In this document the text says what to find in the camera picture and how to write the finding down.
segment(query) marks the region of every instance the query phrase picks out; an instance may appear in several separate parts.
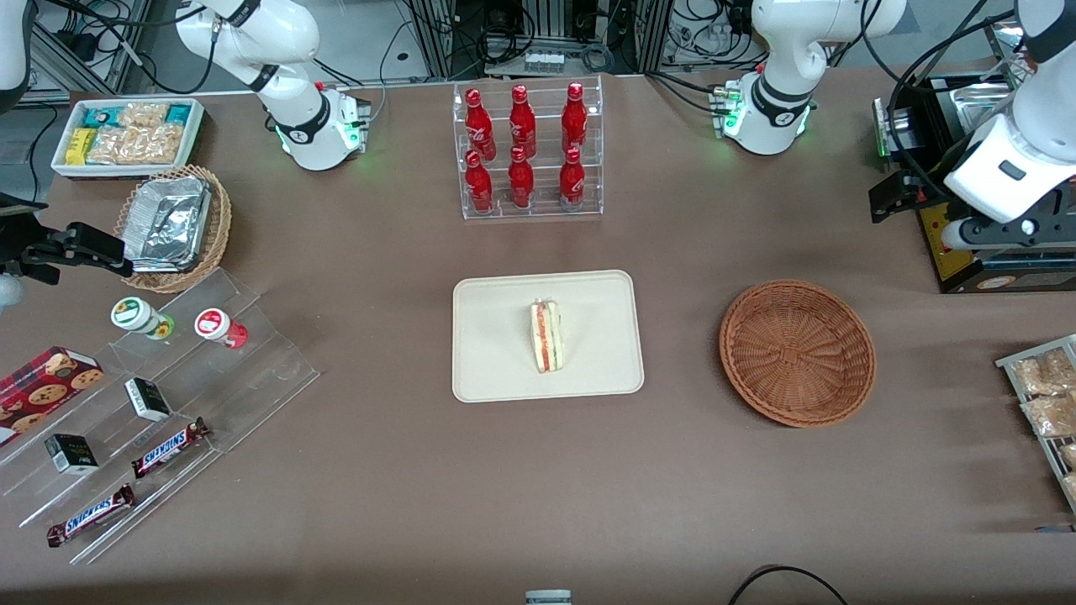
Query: cookie box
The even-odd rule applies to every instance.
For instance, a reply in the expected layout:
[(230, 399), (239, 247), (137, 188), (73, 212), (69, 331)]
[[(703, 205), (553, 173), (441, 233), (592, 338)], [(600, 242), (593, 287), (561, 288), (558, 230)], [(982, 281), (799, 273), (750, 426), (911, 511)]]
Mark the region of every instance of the cookie box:
[(103, 376), (93, 357), (53, 347), (0, 380), (0, 447)]

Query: acrylic bottle rack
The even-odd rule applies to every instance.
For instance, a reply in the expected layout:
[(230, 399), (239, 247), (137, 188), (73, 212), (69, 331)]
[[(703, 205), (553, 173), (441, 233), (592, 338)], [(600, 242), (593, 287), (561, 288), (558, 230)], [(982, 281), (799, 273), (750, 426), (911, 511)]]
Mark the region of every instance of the acrylic bottle rack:
[[(580, 163), (586, 172), (583, 181), (583, 203), (574, 212), (561, 207), (561, 167), (564, 166), (564, 150), (561, 145), (561, 114), (567, 101), (568, 84), (580, 82), (583, 85), (583, 104), (586, 105), (586, 143), (583, 145)], [(508, 181), (508, 168), (511, 166), (512, 136), (509, 130), (508, 116), (512, 111), (511, 89), (504, 82), (475, 82), (467, 85), (455, 85), (453, 89), (452, 125), (456, 142), (456, 171), (459, 173), (459, 198), (466, 220), (498, 220), (498, 219), (533, 219), (563, 217), (601, 214), (605, 210), (605, 182), (603, 168), (604, 125), (601, 80), (597, 76), (577, 79), (535, 79), (525, 80), (530, 107), (535, 110), (538, 130), (538, 153), (530, 158), (535, 173), (535, 199), (527, 210), (522, 210), (512, 203), (511, 188)], [(467, 182), (464, 174), (467, 165), (464, 154), (470, 149), (467, 138), (467, 103), (463, 96), (468, 88), (478, 88), (482, 93), (482, 104), (493, 119), (493, 138), (497, 145), (497, 156), (484, 163), (493, 179), (493, 212), (479, 214), (470, 202), (467, 193)]]
[[(96, 386), (38, 423), (0, 450), (2, 505), (14, 510), (25, 531), (40, 534), (130, 483), (137, 505), (87, 529), (53, 549), (74, 563), (90, 563), (142, 522), (190, 479), (232, 450), (263, 422), (306, 389), (318, 372), (255, 304), (257, 295), (224, 269), (160, 308), (175, 320), (165, 340), (126, 334), (95, 357), (105, 371)], [(227, 349), (194, 333), (199, 311), (216, 307), (246, 326), (250, 337)], [(124, 383), (152, 380), (171, 408), (165, 422), (138, 417)], [(142, 479), (131, 461), (202, 417), (212, 433)], [(79, 477), (56, 472), (44, 440), (54, 433), (82, 435), (100, 467)]]

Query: wicker basket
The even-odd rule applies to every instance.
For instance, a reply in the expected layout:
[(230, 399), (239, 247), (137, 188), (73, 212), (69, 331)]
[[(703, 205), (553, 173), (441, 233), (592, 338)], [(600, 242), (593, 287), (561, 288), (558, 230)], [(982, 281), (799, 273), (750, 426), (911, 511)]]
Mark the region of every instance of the wicker basket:
[[(125, 278), (125, 283), (141, 290), (152, 290), (159, 294), (174, 294), (198, 283), (221, 264), (224, 249), (228, 245), (228, 229), (231, 227), (231, 202), (228, 200), (228, 192), (224, 191), (221, 181), (212, 172), (198, 166), (184, 166), (155, 174), (150, 179), (179, 179), (181, 177), (199, 177), (209, 181), (213, 186), (213, 199), (210, 201), (209, 216), (206, 217), (201, 259), (194, 269), (185, 273), (134, 273)], [(127, 203), (119, 211), (119, 220), (113, 229), (116, 237), (119, 237), (124, 225), (127, 224), (127, 213), (130, 211), (137, 192), (138, 187), (131, 192), (131, 195), (127, 196)]]
[(721, 322), (718, 348), (740, 396), (790, 426), (847, 420), (874, 388), (875, 350), (863, 322), (807, 282), (771, 281), (741, 294)]

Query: table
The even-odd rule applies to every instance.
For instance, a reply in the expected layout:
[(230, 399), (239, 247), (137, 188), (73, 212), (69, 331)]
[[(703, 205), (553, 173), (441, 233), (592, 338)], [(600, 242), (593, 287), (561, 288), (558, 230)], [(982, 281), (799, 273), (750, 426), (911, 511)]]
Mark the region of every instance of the table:
[[(1064, 500), (992, 363), (1073, 332), (1072, 297), (938, 295), (914, 217), (870, 224), (884, 75), (827, 74), (778, 157), (714, 140), (643, 78), (605, 87), (606, 214), (541, 225), (461, 219), (451, 86), (391, 89), (369, 152), (324, 173), (281, 153), (254, 96), (202, 97), (199, 161), (235, 208), (224, 266), (324, 376), (90, 566), (0, 501), (0, 602), (724, 603), (767, 563), (852, 603), (1074, 602), (1076, 538), (1031, 531)], [(130, 187), (57, 179), (45, 220), (111, 227)], [(459, 280), (589, 269), (634, 278), (641, 391), (453, 398)], [(830, 289), (872, 332), (877, 386), (839, 426), (775, 425), (716, 361), (724, 309), (775, 278)], [(96, 351), (129, 293), (88, 268), (30, 283), (0, 371)], [(750, 602), (820, 590), (770, 576)]]

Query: coca-cola bottle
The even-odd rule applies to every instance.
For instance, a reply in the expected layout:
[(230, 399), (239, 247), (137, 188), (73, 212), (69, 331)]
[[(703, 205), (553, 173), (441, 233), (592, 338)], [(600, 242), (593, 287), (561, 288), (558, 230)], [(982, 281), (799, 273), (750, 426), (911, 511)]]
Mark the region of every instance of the coca-cola bottle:
[(512, 86), (512, 113), (508, 116), (512, 128), (512, 144), (523, 147), (527, 157), (538, 153), (538, 128), (535, 125), (535, 110), (527, 101), (527, 87)]
[(579, 147), (572, 146), (565, 154), (561, 167), (561, 208), (575, 212), (583, 206), (583, 179), (586, 173), (579, 164)]
[(490, 172), (482, 166), (482, 158), (475, 150), (467, 150), (464, 156), (467, 161), (467, 172), (464, 180), (467, 181), (467, 193), (471, 198), (471, 206), (479, 214), (493, 212), (493, 181)]
[(493, 142), (493, 121), (482, 107), (482, 95), (471, 88), (464, 98), (467, 99), (467, 138), (471, 149), (482, 154), (482, 159), (493, 161), (497, 157), (497, 144)]
[(512, 147), (512, 165), (508, 168), (508, 180), (512, 184), (512, 203), (526, 210), (535, 196), (535, 171), (527, 161), (523, 146)]
[(583, 104), (583, 85), (579, 82), (568, 84), (568, 102), (561, 114), (561, 128), (564, 153), (572, 146), (583, 149), (586, 142), (586, 107)]

